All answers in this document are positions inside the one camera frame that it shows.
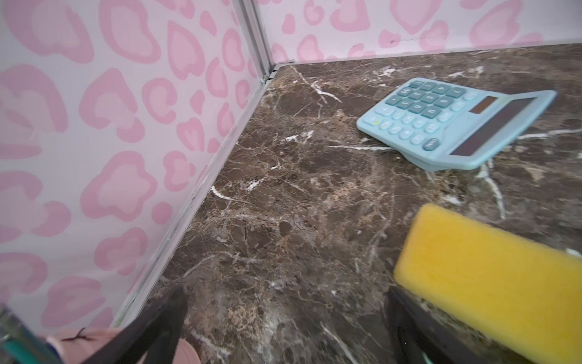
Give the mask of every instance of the brown marble countertop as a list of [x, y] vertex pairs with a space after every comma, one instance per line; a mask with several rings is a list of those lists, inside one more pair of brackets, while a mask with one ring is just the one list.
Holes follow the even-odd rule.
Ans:
[[[558, 97], [480, 169], [425, 172], [355, 125], [417, 76]], [[424, 203], [582, 250], [582, 45], [285, 66], [214, 187], [152, 293], [187, 287], [202, 363], [394, 363], [379, 308]], [[489, 361], [527, 362], [440, 317]]]

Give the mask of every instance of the light blue calculator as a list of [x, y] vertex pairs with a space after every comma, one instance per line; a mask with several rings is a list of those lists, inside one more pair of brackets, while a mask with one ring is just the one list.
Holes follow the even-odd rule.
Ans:
[[526, 130], [555, 91], [506, 95], [414, 78], [357, 121], [357, 128], [426, 171], [474, 169]]

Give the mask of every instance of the calculator key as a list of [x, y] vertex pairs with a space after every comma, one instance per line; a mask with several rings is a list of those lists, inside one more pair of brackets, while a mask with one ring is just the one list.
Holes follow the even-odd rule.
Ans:
[[400, 125], [395, 125], [395, 126], [391, 127], [390, 130], [388, 130], [388, 132], [390, 134], [394, 135], [394, 134], [398, 134], [401, 130], [402, 130], [402, 127]]
[[412, 106], [408, 109], [408, 111], [413, 112], [415, 114], [420, 114], [426, 108], [427, 108], [427, 104], [416, 102], [416, 103], [412, 104]]
[[463, 100], [465, 101], [471, 101], [472, 99], [476, 98], [477, 95], [479, 95], [478, 92], [476, 91], [471, 91], [465, 94], [465, 96], [463, 96]]
[[426, 151], [433, 151], [435, 150], [439, 145], [441, 145], [441, 141], [438, 140], [437, 138], [430, 138], [427, 140], [426, 143], [423, 144], [423, 149]]
[[420, 98], [424, 96], [425, 93], [426, 92], [424, 91], [416, 90], [415, 92], [408, 95], [408, 98], [411, 98], [412, 100], [420, 100]]
[[465, 93], [465, 91], [467, 91], [467, 89], [464, 89], [462, 87], [453, 87], [452, 89], [449, 90], [449, 92], [446, 93], [446, 95], [454, 98], [459, 98], [462, 94]]
[[385, 103], [387, 103], [388, 105], [394, 106], [397, 103], [399, 103], [402, 100], [402, 98], [400, 96], [394, 95], [394, 96], [390, 96]]
[[412, 129], [404, 129], [403, 131], [400, 132], [400, 134], [398, 134], [398, 137], [402, 140], [406, 140], [410, 138], [412, 134], [414, 134]]
[[436, 94], [426, 94], [424, 95], [420, 101], [427, 103], [427, 104], [432, 104], [433, 102], [435, 102], [438, 98], [438, 95]]
[[408, 86], [409, 86], [409, 87], [412, 87], [413, 89], [417, 89], [417, 88], [419, 88], [420, 86], [422, 86], [422, 85], [423, 85], [423, 83], [424, 83], [423, 81], [412, 81], [412, 82], [410, 83], [410, 85], [408, 85]]
[[403, 117], [403, 116], [404, 116], [404, 114], [405, 114], [405, 112], [404, 112], [404, 111], [402, 111], [402, 110], [398, 110], [398, 111], [396, 111], [394, 114], [392, 114], [392, 119], [394, 119], [394, 120], [398, 120], [398, 119], [400, 119], [401, 117]]
[[387, 128], [390, 128], [390, 126], [392, 126], [392, 121], [386, 120], [385, 122], [380, 124], [380, 130], [386, 130]]
[[424, 85], [420, 87], [423, 91], [430, 91], [437, 85], [436, 82], [425, 82]]
[[410, 87], [405, 87], [403, 89], [401, 89], [400, 91], [398, 91], [396, 94], [400, 95], [402, 97], [406, 97], [408, 96], [412, 91], [414, 91], [414, 89], [411, 89]]
[[449, 90], [450, 86], [441, 83], [440, 85], [436, 86], [436, 88], [434, 88], [432, 92], [434, 92], [435, 94], [444, 95], [445, 92]]
[[450, 111], [444, 111], [443, 113], [441, 113], [437, 120], [439, 120], [440, 122], [447, 122], [449, 121], [449, 119], [453, 116], [453, 113]]
[[397, 103], [396, 107], [406, 110], [409, 106], [412, 105], [412, 102], [412, 100], [405, 98], [401, 102]]
[[382, 121], [383, 117], [381, 117], [378, 114], [366, 114], [364, 115], [364, 117], [362, 118], [362, 121], [365, 122], [366, 124], [370, 124], [370, 125], [378, 125], [380, 124], [380, 122]]
[[416, 115], [411, 114], [411, 113], [407, 113], [404, 118], [402, 118], [402, 124], [410, 124], [414, 121], [414, 119], [416, 119]]
[[453, 102], [455, 101], [454, 98], [450, 98], [447, 96], [441, 96], [436, 102], [435, 102], [435, 106], [438, 107], [442, 107], [443, 109], [446, 109], [447, 107], [449, 107]]
[[382, 116], [390, 116], [394, 112], [394, 108], [388, 105], [378, 105], [374, 108], [374, 111]]
[[416, 134], [416, 135], [415, 135], [415, 136], [414, 136], [412, 139], [410, 139], [410, 142], [411, 142], [413, 145], [417, 146], [417, 145], [419, 145], [420, 143], [422, 143], [422, 142], [423, 142], [423, 140], [424, 140], [424, 135], [422, 135], [422, 134]]
[[432, 133], [436, 132], [438, 128], [439, 128], [438, 124], [430, 123], [427, 125], [426, 128], [424, 128], [424, 131], [429, 133], [429, 134], [432, 134]]
[[429, 106], [423, 111], [421, 115], [426, 116], [429, 119], [434, 119], [440, 113], [441, 113], [440, 109], [435, 108], [434, 106]]
[[414, 126], [416, 129], [420, 129], [426, 123], [427, 123], [427, 120], [425, 118], [420, 118], [420, 119], [416, 120], [415, 122], [413, 122], [412, 126]]
[[463, 108], [463, 106], [465, 106], [465, 103], [462, 101], [457, 101], [456, 103], [452, 104], [450, 109], [452, 111], [459, 111]]

